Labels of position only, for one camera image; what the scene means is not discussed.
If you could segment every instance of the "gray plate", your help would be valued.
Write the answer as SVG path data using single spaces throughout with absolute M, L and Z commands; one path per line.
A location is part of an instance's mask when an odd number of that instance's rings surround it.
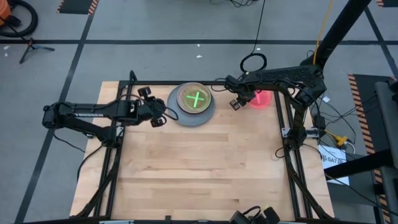
M 213 116 L 216 108 L 213 96 L 211 97 L 210 106 L 200 114 L 188 114 L 181 110 L 177 103 L 177 93 L 182 85 L 177 86 L 167 98 L 167 107 L 172 108 L 178 114 L 178 123 L 184 126 L 198 126 L 201 125 Z

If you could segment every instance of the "green x marker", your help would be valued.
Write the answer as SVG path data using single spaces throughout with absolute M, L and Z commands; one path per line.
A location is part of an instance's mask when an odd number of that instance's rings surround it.
M 194 107 L 194 108 L 197 107 L 198 100 L 202 100 L 202 101 L 205 100 L 205 99 L 199 97 L 199 92 L 197 92 L 197 95 L 196 95 L 196 96 L 187 95 L 186 97 L 189 98 L 189 99 L 195 99 L 195 102 L 194 102 L 194 104 L 193 104 L 193 107 Z

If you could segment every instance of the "wooden tabletop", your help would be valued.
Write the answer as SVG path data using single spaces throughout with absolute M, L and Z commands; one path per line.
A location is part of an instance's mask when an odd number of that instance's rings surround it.
M 103 82 L 98 103 L 113 101 L 117 87 L 118 82 Z M 135 86 L 133 93 L 140 87 Z M 166 101 L 175 86 L 150 88 L 152 95 Z M 282 220 L 294 220 L 285 162 L 274 155 L 282 147 L 274 96 L 264 110 L 245 106 L 234 111 L 229 102 L 236 95 L 212 94 L 215 114 L 199 127 L 168 120 L 160 128 L 149 122 L 126 128 L 112 219 L 164 220 L 171 215 L 173 220 L 229 220 L 236 210 L 270 205 Z M 111 123 L 103 118 L 93 122 Z M 310 113 L 305 123 L 311 126 Z M 313 139 L 305 143 L 317 148 Z M 88 140 L 85 156 L 99 145 L 97 139 Z M 309 191 L 333 216 L 319 154 L 308 146 L 300 152 Z M 71 215 L 97 190 L 104 154 L 103 149 L 83 166 Z M 297 192 L 304 217 L 302 194 L 298 188 Z M 107 199 L 106 192 L 101 214 Z

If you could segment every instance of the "tripod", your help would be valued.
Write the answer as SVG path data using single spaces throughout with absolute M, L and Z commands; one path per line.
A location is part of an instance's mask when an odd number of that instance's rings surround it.
M 8 27 L 10 27 L 10 29 L 11 29 L 13 32 L 15 32 L 16 34 L 18 34 L 18 31 L 16 31 L 10 24 L 8 24 L 7 21 L 6 21 L 5 19 L 3 19 L 1 16 L 0 16 L 0 19 L 3 21 L 3 23 L 4 23 L 5 25 L 7 25 Z M 20 64 L 24 63 L 25 58 L 26 58 L 26 55 L 27 55 L 29 52 L 31 52 L 31 51 L 34 51 L 34 50 L 37 50 L 37 49 L 44 49 L 44 50 L 49 50 L 49 51 L 54 51 L 54 50 L 55 50 L 55 49 L 53 49 L 53 48 L 51 48 L 51 47 L 44 47 L 44 46 L 41 46 L 41 45 L 34 44 L 34 39 L 33 39 L 32 37 L 31 37 L 29 40 L 25 39 L 23 36 L 19 36 L 19 37 L 27 43 L 27 48 L 26 48 L 26 50 L 25 50 L 25 52 L 24 52 L 22 58 L 19 60 L 19 63 L 20 63 Z

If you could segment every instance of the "gray floor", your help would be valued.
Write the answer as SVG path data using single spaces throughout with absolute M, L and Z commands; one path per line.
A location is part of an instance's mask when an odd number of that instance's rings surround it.
M 36 39 L 79 40 L 87 16 L 56 14 L 61 0 L 30 0 L 38 11 Z M 346 1 L 335 1 L 326 31 Z M 328 1 L 270 0 L 266 2 L 260 39 L 316 40 Z M 372 2 L 369 8 L 386 40 L 398 40 L 396 9 L 382 9 Z M 90 40 L 156 39 L 253 39 L 261 2 L 235 9 L 231 4 L 217 6 L 208 0 L 101 0 L 88 33 Z M 363 14 L 345 40 L 377 40 Z M 15 221 L 47 130 L 40 122 L 42 108 L 59 99 L 77 45 L 49 45 L 55 52 L 31 53 L 23 65 L 18 61 L 25 46 L 0 44 L 0 223 Z M 258 45 L 268 57 L 268 68 L 298 65 L 313 45 Z M 398 58 L 398 46 L 388 46 Z M 97 100 L 102 81 L 125 80 L 133 69 L 140 80 L 213 80 L 240 75 L 239 63 L 252 45 L 85 45 L 78 62 L 68 101 Z M 255 59 L 248 68 L 255 68 Z M 330 103 L 345 112 L 354 107 L 348 85 L 348 73 L 393 76 L 379 45 L 341 45 L 325 67 L 326 93 Z M 322 106 L 322 111 L 330 108 Z M 357 133 L 358 119 L 348 118 Z M 331 126 L 336 134 L 353 138 L 352 131 L 339 122 Z M 59 130 L 61 138 L 85 147 L 83 135 Z M 360 134 L 356 138 L 358 154 L 365 154 Z M 76 187 L 76 171 L 83 154 L 61 142 L 52 141 L 49 153 L 25 222 L 66 218 Z M 333 201 L 337 217 L 357 222 L 374 222 L 370 207 Z

